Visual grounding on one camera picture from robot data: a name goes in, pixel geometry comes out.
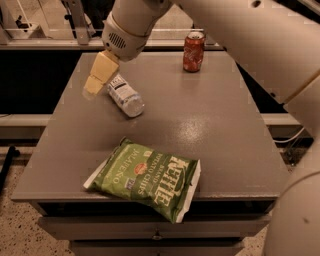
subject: soda can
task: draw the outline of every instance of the soda can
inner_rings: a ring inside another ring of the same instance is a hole
[[[205,36],[200,31],[192,31],[184,41],[183,69],[198,72],[201,68],[204,53]]]

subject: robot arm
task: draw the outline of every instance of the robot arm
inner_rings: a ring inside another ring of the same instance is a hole
[[[264,256],[320,255],[320,25],[272,0],[116,0],[102,35],[106,48],[135,58],[172,3],[314,137],[277,201]]]

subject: floor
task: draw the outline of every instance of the floor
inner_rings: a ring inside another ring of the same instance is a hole
[[[40,214],[34,208],[10,200],[34,147],[17,146],[17,149],[20,156],[14,158],[0,194],[0,256],[73,256],[68,241],[55,240],[37,225]],[[0,168],[7,151],[8,147],[0,147]],[[245,249],[237,256],[261,256],[266,230],[245,238]]]

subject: chip bag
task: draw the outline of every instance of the chip bag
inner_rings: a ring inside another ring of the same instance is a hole
[[[180,223],[200,170],[198,160],[161,153],[125,138],[84,187],[151,206],[171,223]]]

